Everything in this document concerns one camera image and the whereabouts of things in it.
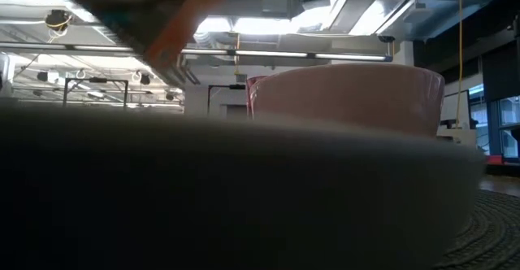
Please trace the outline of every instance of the ceiling duct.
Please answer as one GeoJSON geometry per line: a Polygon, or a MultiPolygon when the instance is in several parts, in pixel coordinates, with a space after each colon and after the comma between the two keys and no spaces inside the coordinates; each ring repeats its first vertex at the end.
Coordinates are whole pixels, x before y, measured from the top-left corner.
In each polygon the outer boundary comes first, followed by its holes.
{"type": "MultiPolygon", "coordinates": [[[[216,41],[215,37],[211,33],[195,33],[193,34],[193,39],[197,43],[197,47],[202,49],[231,49],[232,46],[225,45],[216,41]]],[[[234,61],[235,57],[229,55],[216,55],[218,59],[222,59],[225,61],[234,61]]]]}
{"type": "Polygon", "coordinates": [[[347,0],[332,24],[331,30],[350,33],[374,1],[375,0],[347,0]]]}
{"type": "MultiPolygon", "coordinates": [[[[399,15],[394,15],[387,21],[378,34],[393,36],[404,40],[426,40],[439,36],[441,33],[459,23],[459,0],[409,0],[398,11],[399,15]],[[427,15],[421,19],[416,19],[422,13],[427,15]]],[[[485,7],[491,0],[462,0],[463,18],[473,15],[475,12],[485,7]]]]}

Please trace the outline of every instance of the fluorescent light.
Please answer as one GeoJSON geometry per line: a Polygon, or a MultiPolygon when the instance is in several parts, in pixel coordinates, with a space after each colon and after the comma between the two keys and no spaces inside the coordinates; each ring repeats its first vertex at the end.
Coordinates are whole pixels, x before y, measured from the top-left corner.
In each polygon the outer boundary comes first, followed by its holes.
{"type": "Polygon", "coordinates": [[[34,50],[65,50],[63,45],[53,45],[49,43],[19,43],[19,42],[0,42],[0,47],[15,47],[20,49],[34,49],[34,50]]]}
{"type": "Polygon", "coordinates": [[[85,89],[85,90],[90,90],[90,87],[88,87],[88,86],[85,85],[85,84],[81,84],[81,83],[79,83],[77,86],[80,87],[80,88],[82,88],[82,89],[85,89]]]}
{"type": "Polygon", "coordinates": [[[281,52],[281,51],[257,51],[257,50],[237,50],[237,55],[253,55],[253,56],[275,56],[286,58],[305,58],[307,53],[281,52]]]}
{"type": "Polygon", "coordinates": [[[358,22],[350,30],[349,35],[371,35],[384,23],[384,7],[381,1],[375,0],[358,22]]]}
{"type": "Polygon", "coordinates": [[[230,32],[231,25],[228,18],[210,17],[206,18],[200,25],[198,25],[197,33],[208,32],[230,32]]]}
{"type": "Polygon", "coordinates": [[[130,47],[123,46],[74,46],[77,50],[107,50],[107,51],[131,51],[130,47]]]}
{"type": "Polygon", "coordinates": [[[331,6],[332,9],[329,16],[322,23],[322,30],[329,29],[332,26],[346,2],[347,0],[331,0],[331,5],[333,6],[331,6]]]}
{"type": "MultiPolygon", "coordinates": [[[[62,103],[62,100],[45,100],[45,99],[25,99],[21,98],[21,102],[39,102],[39,103],[62,103]]],[[[96,101],[79,101],[79,100],[70,100],[67,101],[67,104],[95,104],[95,105],[105,105],[112,107],[122,107],[124,104],[119,102],[96,102],[96,101]]],[[[127,107],[140,107],[141,103],[127,103],[127,107]]],[[[174,103],[142,103],[143,107],[181,107],[179,104],[174,103]]]]}
{"type": "Polygon", "coordinates": [[[470,88],[470,95],[477,94],[478,92],[484,91],[484,84],[476,85],[475,87],[470,88]]]}
{"type": "Polygon", "coordinates": [[[87,94],[90,94],[90,95],[95,96],[97,98],[104,98],[105,97],[105,94],[103,94],[101,92],[98,92],[98,91],[87,92],[87,94]]]}
{"type": "Polygon", "coordinates": [[[415,4],[415,0],[409,0],[392,18],[390,18],[385,24],[383,24],[377,31],[376,34],[383,33],[388,27],[394,24],[399,17],[404,15],[408,9],[415,4]]]}
{"type": "Polygon", "coordinates": [[[296,33],[298,27],[286,19],[240,18],[233,31],[241,34],[276,35],[296,33]]]}
{"type": "Polygon", "coordinates": [[[183,49],[181,54],[227,54],[226,50],[183,49]]]}
{"type": "Polygon", "coordinates": [[[362,55],[362,54],[316,54],[316,59],[345,59],[345,60],[366,60],[374,62],[384,62],[386,56],[382,55],[362,55]]]}

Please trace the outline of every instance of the wall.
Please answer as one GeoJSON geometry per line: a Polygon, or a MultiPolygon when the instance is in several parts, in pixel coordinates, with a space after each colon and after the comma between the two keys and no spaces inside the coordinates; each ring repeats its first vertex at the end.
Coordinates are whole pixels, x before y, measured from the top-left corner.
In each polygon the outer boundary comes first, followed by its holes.
{"type": "MultiPolygon", "coordinates": [[[[462,79],[461,91],[481,85],[483,83],[482,74],[476,74],[462,79]]],[[[449,83],[444,87],[444,96],[458,93],[458,81],[449,83]]]]}
{"type": "Polygon", "coordinates": [[[411,41],[401,42],[401,44],[399,45],[399,50],[393,57],[392,63],[398,63],[406,66],[414,66],[414,43],[411,41]]]}
{"type": "MultiPolygon", "coordinates": [[[[297,69],[299,67],[264,67],[264,66],[239,66],[239,72],[246,74],[248,78],[256,76],[270,76],[281,72],[297,69]]],[[[220,66],[212,68],[208,66],[192,66],[191,71],[201,85],[230,85],[236,84],[235,67],[220,66]]]]}
{"type": "MultiPolygon", "coordinates": [[[[290,71],[299,67],[263,67],[243,66],[240,73],[248,75],[248,78],[256,76],[270,76],[281,72],[290,71]]],[[[184,113],[189,116],[207,116],[208,85],[236,84],[234,75],[235,67],[221,66],[211,68],[207,66],[193,66],[192,72],[197,76],[201,85],[185,87],[184,113]]],[[[245,90],[230,90],[228,88],[213,88],[211,90],[210,116],[225,117],[228,104],[245,105],[247,95],[245,90]]]]}
{"type": "MultiPolygon", "coordinates": [[[[185,89],[184,114],[188,116],[205,117],[208,115],[208,87],[189,86],[185,89]]],[[[226,105],[245,105],[245,90],[230,90],[214,87],[211,89],[211,117],[226,117],[226,105]]]]}
{"type": "Polygon", "coordinates": [[[12,97],[15,63],[10,55],[0,54],[0,72],[0,97],[12,97]]]}

